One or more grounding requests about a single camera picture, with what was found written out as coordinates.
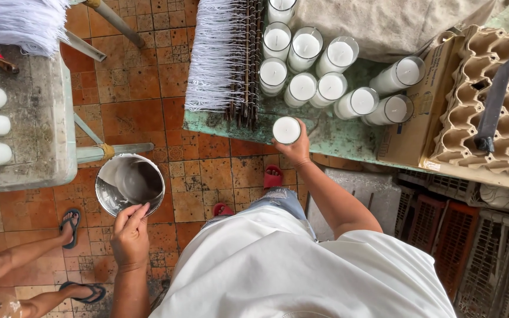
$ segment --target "red sandal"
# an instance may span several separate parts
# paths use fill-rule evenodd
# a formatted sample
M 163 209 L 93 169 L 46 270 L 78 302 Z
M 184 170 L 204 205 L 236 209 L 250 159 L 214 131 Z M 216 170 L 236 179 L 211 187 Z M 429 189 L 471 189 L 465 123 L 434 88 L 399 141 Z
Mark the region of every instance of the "red sandal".
M 278 175 L 269 174 L 266 171 L 272 170 L 278 172 Z M 264 169 L 264 189 L 272 188 L 272 187 L 281 187 L 282 186 L 282 178 L 284 175 L 282 174 L 282 170 L 277 165 L 267 165 Z
M 220 213 L 222 206 L 224 206 L 225 208 L 223 209 L 223 212 Z M 215 206 L 213 206 L 213 216 L 233 216 L 233 215 L 235 215 L 235 212 L 233 212 L 233 210 L 231 210 L 231 208 L 223 202 L 219 202 Z

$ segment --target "white shirt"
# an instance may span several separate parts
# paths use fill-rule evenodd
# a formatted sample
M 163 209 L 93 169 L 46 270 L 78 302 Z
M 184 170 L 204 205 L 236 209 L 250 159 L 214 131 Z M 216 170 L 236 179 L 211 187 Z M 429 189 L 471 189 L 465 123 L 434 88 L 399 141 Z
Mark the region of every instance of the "white shirt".
M 150 317 L 455 317 L 433 263 L 368 230 L 316 243 L 290 213 L 262 206 L 199 232 Z

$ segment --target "flip-flop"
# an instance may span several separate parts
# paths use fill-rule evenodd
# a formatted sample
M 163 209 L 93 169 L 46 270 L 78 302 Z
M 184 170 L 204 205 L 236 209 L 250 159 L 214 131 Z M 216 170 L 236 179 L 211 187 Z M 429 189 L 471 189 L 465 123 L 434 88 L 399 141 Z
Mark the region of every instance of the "flip-flop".
M 62 247 L 64 249 L 73 249 L 74 246 L 76 246 L 76 241 L 77 241 L 76 230 L 77 230 L 77 226 L 80 224 L 80 210 L 78 210 L 78 209 L 68 209 L 66 211 L 66 213 L 64 213 L 64 216 L 66 216 L 68 213 L 72 213 L 72 217 L 69 217 L 66 220 L 62 221 L 62 223 L 60 223 L 59 229 L 60 229 L 60 233 L 62 233 L 62 228 L 63 228 L 64 224 L 66 224 L 66 222 L 70 222 L 70 226 L 72 227 L 72 229 L 74 231 L 72 233 L 72 237 L 74 237 L 74 239 L 72 240 L 72 242 L 69 242 L 66 245 L 62 245 Z M 74 217 L 75 214 L 78 215 L 78 222 L 76 223 L 76 225 L 74 225 L 74 222 L 72 221 L 72 218 Z
M 223 212 L 220 213 L 222 206 L 224 206 L 225 208 L 223 209 Z M 231 210 L 231 208 L 223 202 L 219 202 L 215 206 L 213 206 L 213 216 L 232 216 L 232 215 L 235 215 L 235 212 L 233 212 L 233 210 Z
M 80 284 L 80 283 L 75 283 L 75 282 L 65 282 L 64 284 L 62 284 L 60 286 L 60 289 L 58 290 L 62 290 L 63 288 L 69 286 L 69 285 L 72 285 L 72 284 L 75 284 L 75 285 L 78 285 L 78 286 L 85 286 L 85 287 L 88 287 L 92 290 L 92 294 L 89 295 L 88 297 L 86 298 L 74 298 L 72 297 L 73 300 L 77 300 L 79 302 L 81 302 L 82 304 L 95 304 L 96 302 L 100 301 L 103 299 L 103 297 L 105 297 L 105 293 L 106 293 L 106 290 L 103 286 L 99 285 L 99 284 Z M 101 295 L 99 295 L 96 299 L 92 300 L 92 301 L 88 301 L 88 299 L 90 299 L 91 297 L 94 297 L 95 294 L 97 294 L 98 292 L 101 291 Z
M 278 175 L 273 175 L 266 173 L 267 170 L 274 170 L 278 172 Z M 281 187 L 282 186 L 282 170 L 277 165 L 267 165 L 264 169 L 264 189 L 272 188 L 272 187 Z

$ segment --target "knife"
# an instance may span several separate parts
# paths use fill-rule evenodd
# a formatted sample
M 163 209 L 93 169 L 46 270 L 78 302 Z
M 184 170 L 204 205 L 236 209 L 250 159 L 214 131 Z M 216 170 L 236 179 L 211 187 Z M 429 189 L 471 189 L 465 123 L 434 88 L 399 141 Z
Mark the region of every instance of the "knife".
M 486 95 L 484 110 L 477 127 L 478 132 L 474 138 L 475 146 L 478 150 L 483 150 L 487 153 L 494 152 L 494 134 L 498 126 L 502 104 L 504 104 L 508 81 L 509 59 L 498 68 L 496 75 L 492 79 L 488 95 Z

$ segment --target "person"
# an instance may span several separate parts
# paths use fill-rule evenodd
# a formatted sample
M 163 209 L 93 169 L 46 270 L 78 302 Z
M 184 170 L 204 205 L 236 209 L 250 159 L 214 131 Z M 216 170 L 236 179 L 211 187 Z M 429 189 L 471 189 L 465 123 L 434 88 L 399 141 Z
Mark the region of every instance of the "person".
M 382 229 L 372 213 L 309 158 L 309 139 L 275 147 L 293 164 L 333 230 L 317 242 L 293 191 L 276 187 L 237 214 L 224 204 L 180 255 L 154 312 L 146 289 L 144 206 L 119 214 L 112 247 L 119 271 L 110 317 L 455 317 L 434 260 Z
M 80 211 L 69 209 L 60 224 L 60 235 L 1 251 L 0 278 L 57 247 L 73 249 L 76 245 L 79 218 Z M 0 293 L 0 318 L 39 318 L 45 316 L 66 298 L 72 298 L 84 304 L 93 304 L 102 300 L 105 293 L 105 288 L 101 285 L 75 282 L 65 282 L 58 291 L 42 293 L 31 299 L 17 300 L 12 295 Z

